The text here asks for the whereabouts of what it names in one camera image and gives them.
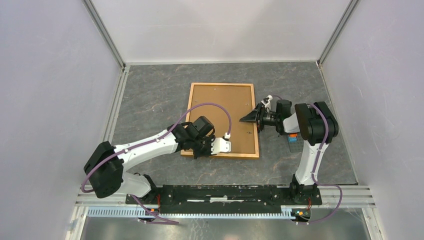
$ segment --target white wall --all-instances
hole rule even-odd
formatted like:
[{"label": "white wall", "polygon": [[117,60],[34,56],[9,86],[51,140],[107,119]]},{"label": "white wall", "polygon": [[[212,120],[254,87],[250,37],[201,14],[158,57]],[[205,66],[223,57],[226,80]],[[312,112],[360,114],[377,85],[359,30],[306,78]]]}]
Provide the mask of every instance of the white wall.
[{"label": "white wall", "polygon": [[0,1],[0,239],[65,237],[119,71],[80,0]]},{"label": "white wall", "polygon": [[363,0],[323,64],[388,239],[424,234],[424,2]]},{"label": "white wall", "polygon": [[126,62],[315,61],[349,0],[93,0]]}]

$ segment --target wooden board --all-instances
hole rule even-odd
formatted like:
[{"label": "wooden board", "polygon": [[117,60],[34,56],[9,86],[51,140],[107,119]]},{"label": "wooden board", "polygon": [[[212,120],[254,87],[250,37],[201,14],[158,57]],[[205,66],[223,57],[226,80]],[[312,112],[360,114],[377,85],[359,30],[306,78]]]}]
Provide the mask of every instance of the wooden board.
[{"label": "wooden board", "polygon": [[[259,158],[258,131],[256,123],[239,122],[239,119],[255,108],[253,84],[249,83],[203,83],[191,84],[188,108],[202,103],[216,103],[223,106],[231,116],[231,152],[219,153],[222,158]],[[225,112],[219,107],[206,105],[187,114],[185,121],[194,122],[205,116],[215,126],[215,136],[223,137],[228,131],[229,122]],[[181,151],[182,156],[193,156],[192,151]]]}]

